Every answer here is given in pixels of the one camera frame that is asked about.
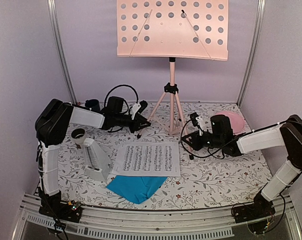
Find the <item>sheet music paper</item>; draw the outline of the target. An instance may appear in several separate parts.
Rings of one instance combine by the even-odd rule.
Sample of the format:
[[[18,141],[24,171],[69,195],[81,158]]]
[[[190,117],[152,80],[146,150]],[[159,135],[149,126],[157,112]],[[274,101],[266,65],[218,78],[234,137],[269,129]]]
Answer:
[[[180,177],[179,144],[175,141],[125,143],[118,149],[111,173],[129,177]]]

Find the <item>white metronome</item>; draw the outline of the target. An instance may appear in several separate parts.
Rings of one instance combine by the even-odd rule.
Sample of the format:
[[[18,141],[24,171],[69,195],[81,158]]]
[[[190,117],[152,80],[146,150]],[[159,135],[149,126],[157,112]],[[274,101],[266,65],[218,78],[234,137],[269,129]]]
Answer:
[[[111,171],[111,160],[105,151],[92,138],[86,138],[83,143],[85,172],[95,181],[104,182]]]

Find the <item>pink music stand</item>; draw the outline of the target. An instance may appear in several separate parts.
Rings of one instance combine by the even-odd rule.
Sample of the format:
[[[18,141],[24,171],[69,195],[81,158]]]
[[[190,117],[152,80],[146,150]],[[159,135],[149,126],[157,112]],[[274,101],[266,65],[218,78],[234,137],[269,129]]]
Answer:
[[[118,0],[117,56],[169,59],[170,81],[148,119],[170,95],[169,135],[185,125],[175,83],[177,58],[226,61],[228,59],[228,1]]]

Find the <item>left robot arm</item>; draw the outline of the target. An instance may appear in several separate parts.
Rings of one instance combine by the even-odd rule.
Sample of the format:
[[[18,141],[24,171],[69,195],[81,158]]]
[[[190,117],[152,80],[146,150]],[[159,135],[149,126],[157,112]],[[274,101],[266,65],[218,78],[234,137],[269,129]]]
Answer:
[[[36,120],[39,194],[42,206],[54,217],[61,217],[65,213],[58,184],[58,154],[69,124],[105,131],[122,127],[128,128],[131,133],[151,125],[150,121],[141,115],[148,105],[146,101],[139,101],[129,108],[128,112],[122,112],[123,101],[122,98],[116,97],[111,104],[100,108],[98,104],[93,107],[80,106],[54,98]]]

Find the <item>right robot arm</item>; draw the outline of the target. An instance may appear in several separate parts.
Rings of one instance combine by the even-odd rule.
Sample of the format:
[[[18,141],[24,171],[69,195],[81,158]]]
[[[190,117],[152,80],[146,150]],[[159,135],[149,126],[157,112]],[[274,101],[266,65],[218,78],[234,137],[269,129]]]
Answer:
[[[223,114],[211,117],[209,131],[204,129],[202,118],[197,113],[191,114],[189,122],[197,130],[180,136],[183,148],[189,146],[195,151],[213,148],[230,157],[256,151],[269,152],[276,148],[281,148],[286,153],[285,162],[253,198],[253,204],[249,207],[253,218],[260,218],[264,213],[270,212],[272,201],[302,174],[302,119],[298,115],[291,115],[284,121],[237,135],[229,117]]]

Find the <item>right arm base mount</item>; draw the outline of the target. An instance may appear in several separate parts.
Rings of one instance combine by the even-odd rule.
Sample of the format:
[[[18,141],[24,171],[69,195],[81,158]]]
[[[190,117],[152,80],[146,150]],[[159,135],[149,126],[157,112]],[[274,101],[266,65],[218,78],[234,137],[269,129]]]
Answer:
[[[247,228],[254,235],[263,235],[267,232],[274,214],[275,208],[273,207],[273,203],[268,203],[265,208],[255,203],[248,205],[238,203],[231,208],[231,215],[234,217],[236,223],[248,223],[252,221],[252,223],[247,224]]]

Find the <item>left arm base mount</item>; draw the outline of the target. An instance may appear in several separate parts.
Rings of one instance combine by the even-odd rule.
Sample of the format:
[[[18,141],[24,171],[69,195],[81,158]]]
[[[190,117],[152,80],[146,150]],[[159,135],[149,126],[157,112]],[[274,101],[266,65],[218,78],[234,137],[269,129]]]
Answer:
[[[79,201],[74,200],[68,203],[60,200],[42,200],[39,213],[59,220],[79,223],[82,216],[82,207]]]

